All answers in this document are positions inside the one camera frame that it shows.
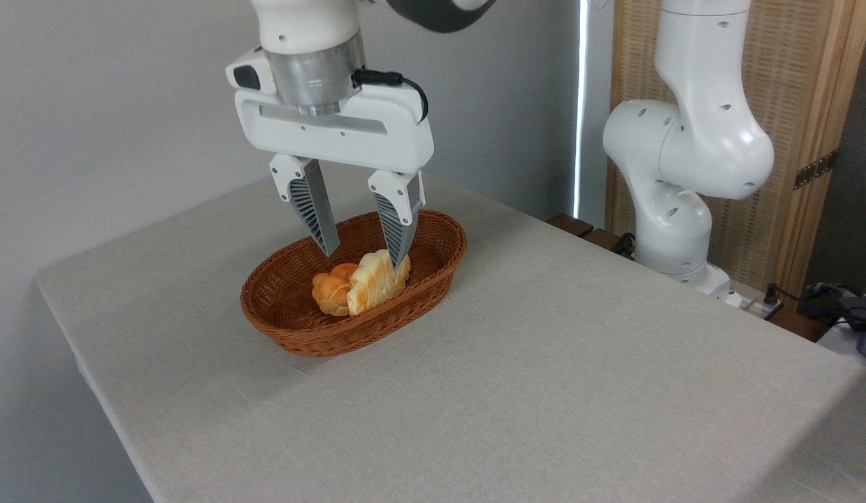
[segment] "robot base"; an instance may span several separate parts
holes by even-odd
[[[705,264],[705,266],[694,272],[688,272],[687,274],[666,274],[665,276],[679,283],[688,284],[688,286],[692,286],[700,292],[729,303],[729,305],[734,307],[739,308],[742,302],[742,297],[730,289],[728,274],[710,263]]]

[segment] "bread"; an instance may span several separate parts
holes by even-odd
[[[343,263],[330,273],[312,278],[312,298],[321,311],[333,316],[355,316],[405,290],[411,261],[405,260],[392,270],[389,252],[380,249],[366,254],[360,264]]]
[[[334,316],[349,314],[349,302],[346,297],[352,288],[349,280],[321,273],[312,278],[312,283],[315,285],[312,289],[312,298],[318,303],[322,312]]]
[[[352,289],[347,296],[349,314],[361,314],[402,293],[410,271],[411,260],[407,256],[397,270],[392,270],[389,252],[385,249],[363,256],[359,268],[352,274]]]

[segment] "wicker basket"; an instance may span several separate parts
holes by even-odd
[[[312,276],[386,247],[380,218],[366,213],[337,225],[340,247],[327,258],[311,238],[280,249],[247,278],[240,305],[260,332],[292,353],[334,356],[368,346],[433,309],[467,252],[464,229],[448,214],[421,210],[408,255],[404,292],[357,316],[324,314],[312,299]]]

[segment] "black cable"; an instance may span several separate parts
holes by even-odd
[[[807,300],[805,300],[805,299],[802,299],[800,297],[794,296],[794,294],[792,294],[792,293],[785,292],[784,290],[781,290],[781,287],[777,286],[777,284],[775,284],[775,283],[768,284],[768,289],[769,289],[769,293],[772,291],[780,293],[783,296],[790,298],[791,300],[796,300],[796,302],[801,303],[801,305],[807,306],[810,309],[815,309],[815,311],[825,312],[831,316],[835,316],[836,318],[846,318],[846,319],[851,319],[852,321],[858,321],[860,323],[866,324],[866,318],[861,318],[861,317],[849,314],[848,311],[851,311],[851,309],[846,309],[845,312],[839,312],[839,311],[835,311],[835,309],[827,309],[827,308],[821,307],[819,305],[813,305],[813,303],[807,302]]]
[[[424,111],[423,114],[420,115],[420,122],[422,123],[424,119],[426,119],[426,114],[430,111],[430,102],[426,99],[426,92],[424,92],[420,85],[414,82],[414,80],[402,77],[401,82],[404,82],[412,88],[416,89],[417,94],[420,95],[420,103],[423,105]]]
[[[417,94],[420,95],[420,103],[423,105],[423,114],[420,115],[418,124],[426,119],[426,115],[430,111],[426,92],[414,80],[404,78],[398,71],[376,71],[366,70],[365,68],[355,70],[355,73],[352,74],[352,85],[358,87],[362,84],[385,84],[387,86],[401,86],[405,84],[417,90]]]

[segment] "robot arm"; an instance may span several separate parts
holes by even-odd
[[[280,198],[293,204],[328,256],[339,236],[318,159],[376,169],[368,187],[398,267],[426,203],[420,169],[433,155],[426,96],[397,73],[365,70],[356,0],[252,3],[262,45],[227,68],[238,89],[235,102],[245,136],[257,149],[276,153],[270,169]],[[457,31],[479,19],[494,0],[390,3],[429,29]]]
[[[626,101],[603,131],[635,206],[636,261],[722,300],[730,280],[707,264],[712,217],[698,192],[749,197],[774,165],[740,77],[748,16],[749,0],[663,0],[656,70],[678,105]]]

